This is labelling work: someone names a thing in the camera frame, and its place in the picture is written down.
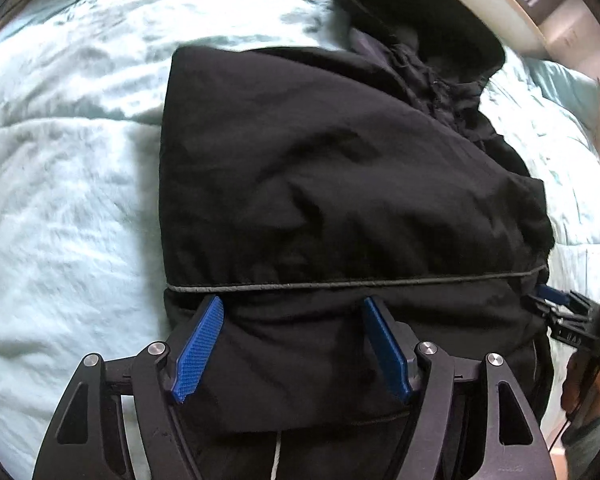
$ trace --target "metal screw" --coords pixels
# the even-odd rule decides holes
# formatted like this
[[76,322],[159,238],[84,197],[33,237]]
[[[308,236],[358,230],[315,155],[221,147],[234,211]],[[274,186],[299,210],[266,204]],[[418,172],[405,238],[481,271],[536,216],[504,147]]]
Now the metal screw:
[[99,358],[96,354],[89,354],[82,361],[82,364],[85,366],[95,366],[98,364]]
[[489,354],[487,355],[487,361],[493,366],[502,366],[504,359],[500,354]]
[[433,355],[438,351],[438,347],[434,343],[429,341],[423,341],[418,345],[418,348],[423,354],[426,355]]
[[149,345],[149,348],[147,349],[147,351],[151,355],[160,355],[160,354],[162,354],[162,352],[164,352],[165,348],[166,348],[166,346],[164,345],[163,342],[157,341],[155,343],[151,343]]

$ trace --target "sleeve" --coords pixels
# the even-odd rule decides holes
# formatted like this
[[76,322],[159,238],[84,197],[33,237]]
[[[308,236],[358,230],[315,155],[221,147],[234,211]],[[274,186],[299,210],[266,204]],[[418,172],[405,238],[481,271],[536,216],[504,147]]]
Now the sleeve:
[[569,480],[577,480],[600,450],[600,417],[582,428],[567,428],[562,444]]

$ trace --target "bed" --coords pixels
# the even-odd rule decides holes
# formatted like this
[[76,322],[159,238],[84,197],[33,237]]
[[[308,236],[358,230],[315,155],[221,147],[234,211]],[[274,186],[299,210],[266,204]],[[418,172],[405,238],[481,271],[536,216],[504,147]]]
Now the bed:
[[[600,86],[517,54],[541,57],[541,36],[506,7],[497,33],[513,48],[481,109],[545,182],[550,284],[599,298]],[[16,480],[31,478],[85,354],[126,357],[168,334],[157,168],[173,51],[338,50],[345,31],[331,0],[31,0],[0,30],[0,460]],[[570,354],[553,341],[552,351],[545,434]],[[125,417],[136,477],[147,479],[130,404]]]

